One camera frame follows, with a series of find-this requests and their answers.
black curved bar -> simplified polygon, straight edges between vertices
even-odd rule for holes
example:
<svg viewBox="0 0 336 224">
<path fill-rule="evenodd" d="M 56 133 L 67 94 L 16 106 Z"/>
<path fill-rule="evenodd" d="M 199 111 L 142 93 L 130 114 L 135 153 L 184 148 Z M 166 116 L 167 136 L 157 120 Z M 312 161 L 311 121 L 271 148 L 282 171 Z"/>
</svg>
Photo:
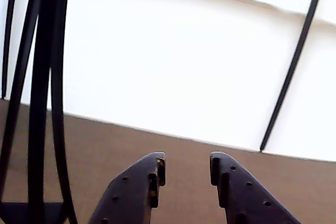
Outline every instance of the black curved bar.
<svg viewBox="0 0 336 224">
<path fill-rule="evenodd" d="M 284 102 L 287 90 L 289 88 L 290 82 L 291 82 L 292 77 L 294 75 L 296 66 L 297 66 L 297 64 L 299 62 L 299 59 L 300 59 L 300 56 L 301 56 L 301 52 L 303 50 L 304 43 L 306 42 L 307 35 L 308 35 L 308 32 L 309 32 L 309 28 L 310 28 L 311 22 L 312 22 L 312 20 L 314 18 L 314 14 L 315 14 L 318 2 L 319 2 L 319 0 L 311 0 L 311 2 L 310 2 L 308 13 L 307 13 L 306 19 L 305 19 L 305 21 L 303 23 L 301 35 L 300 35 L 298 44 L 297 44 L 295 52 L 294 52 L 294 56 L 292 58 L 292 62 L 290 63 L 290 66 L 289 66 L 289 69 L 288 69 L 285 81 L 284 81 L 284 83 L 282 85 L 282 88 L 281 88 L 281 91 L 280 91 L 279 98 L 278 98 L 277 103 L 275 105 L 275 108 L 273 110 L 273 114 L 271 116 L 271 119 L 270 119 L 270 121 L 268 123 L 268 126 L 267 126 L 267 129 L 266 129 L 263 141 L 262 141 L 262 143 L 260 145 L 260 151 L 261 152 L 265 149 L 267 141 L 268 141 L 268 139 L 269 139 L 269 137 L 271 135 L 271 132 L 273 130 L 275 121 L 278 118 L 278 115 L 279 115 L 282 103 Z"/>
<path fill-rule="evenodd" d="M 75 209 L 73 207 L 68 177 L 67 158 L 65 150 L 64 114 L 63 114 L 63 57 L 64 35 L 67 0 L 59 0 L 57 4 L 55 27 L 55 43 L 51 59 L 51 105 L 52 126 L 54 134 L 54 148 L 60 188 L 64 200 L 64 207 L 70 224 L 77 224 Z"/>
<path fill-rule="evenodd" d="M 15 3 L 15 0 L 8 0 L 6 28 L 5 28 L 5 40 L 4 40 L 4 56 L 3 56 L 3 62 L 2 62 L 1 99 L 6 96 L 6 91 L 7 91 L 9 42 L 11 40 L 14 3 Z"/>
</svg>

black metal rod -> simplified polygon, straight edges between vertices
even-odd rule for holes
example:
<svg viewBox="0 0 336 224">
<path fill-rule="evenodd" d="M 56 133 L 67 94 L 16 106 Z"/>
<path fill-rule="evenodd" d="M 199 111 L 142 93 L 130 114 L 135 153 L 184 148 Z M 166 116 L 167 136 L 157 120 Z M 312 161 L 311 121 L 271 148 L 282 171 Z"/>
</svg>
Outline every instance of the black metal rod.
<svg viewBox="0 0 336 224">
<path fill-rule="evenodd" d="M 8 57 L 9 57 L 9 41 L 11 40 L 12 19 L 14 11 L 15 0 L 8 0 L 6 28 L 5 28 L 5 41 L 4 41 L 4 56 L 2 62 L 2 86 L 1 86 L 1 99 L 6 96 L 7 91 L 7 73 L 8 73 Z"/>
<path fill-rule="evenodd" d="M 5 132 L 0 156 L 0 200 L 2 199 L 6 174 L 8 170 L 10 152 L 12 150 L 14 132 L 25 80 L 28 57 L 33 40 L 36 19 L 39 12 L 40 0 L 29 0 L 25 22 L 23 26 L 21 42 L 14 73 L 12 93 L 10 95 Z"/>
<path fill-rule="evenodd" d="M 273 129 L 274 124 L 275 124 L 275 121 L 276 121 L 276 119 L 277 119 L 277 117 L 279 115 L 282 103 L 284 102 L 284 99 L 285 99 L 288 87 L 290 85 L 290 82 L 291 82 L 292 77 L 294 75 L 296 66 L 297 66 L 298 61 L 300 59 L 304 43 L 306 42 L 308 31 L 309 31 L 311 22 L 312 22 L 312 20 L 314 18 L 314 14 L 315 14 L 315 11 L 316 11 L 316 7 L 317 7 L 317 4 L 318 4 L 318 1 L 319 0 L 311 0 L 311 2 L 310 2 L 309 10 L 308 10 L 306 19 L 305 19 L 305 21 L 303 23 L 301 35 L 300 35 L 298 44 L 297 44 L 295 52 L 294 52 L 294 56 L 293 56 L 292 61 L 290 63 L 290 66 L 289 66 L 289 69 L 288 69 L 288 72 L 287 72 L 284 84 L 282 85 L 282 88 L 281 88 L 281 91 L 280 91 L 280 95 L 279 95 L 278 101 L 277 101 L 277 103 L 275 105 L 273 114 L 272 114 L 271 119 L 269 121 L 269 124 L 267 126 L 264 139 L 263 139 L 263 141 L 261 143 L 261 146 L 260 146 L 260 151 L 261 152 L 266 147 L 267 141 L 268 141 L 268 139 L 269 139 L 269 137 L 271 135 L 272 129 Z"/>
<path fill-rule="evenodd" d="M 67 158 L 65 150 L 63 114 L 63 57 L 67 0 L 59 0 L 56 12 L 55 41 L 51 59 L 51 105 L 54 148 L 60 188 L 64 207 L 70 224 L 77 224 L 75 209 L 70 191 Z"/>
<path fill-rule="evenodd" d="M 59 0 L 41 0 L 37 24 L 33 77 L 30 95 L 28 139 L 29 223 L 45 223 L 44 148 L 49 71 L 59 21 Z"/>
</svg>

brown floor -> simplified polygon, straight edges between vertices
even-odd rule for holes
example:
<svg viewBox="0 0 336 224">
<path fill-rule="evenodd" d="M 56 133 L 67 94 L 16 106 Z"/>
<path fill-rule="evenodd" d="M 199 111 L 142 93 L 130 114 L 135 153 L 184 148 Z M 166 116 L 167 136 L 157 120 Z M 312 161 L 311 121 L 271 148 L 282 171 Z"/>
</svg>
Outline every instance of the brown floor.
<svg viewBox="0 0 336 224">
<path fill-rule="evenodd" d="M 7 102 L 0 101 L 0 135 Z M 336 223 L 336 164 L 249 153 L 67 116 L 69 176 L 79 223 L 86 223 L 108 183 L 141 156 L 166 153 L 166 186 L 152 223 L 225 223 L 216 188 L 209 182 L 209 154 L 234 156 L 302 223 Z M 27 199 L 28 107 L 17 124 L 4 200 Z M 45 200 L 61 200 L 48 117 Z"/>
</svg>

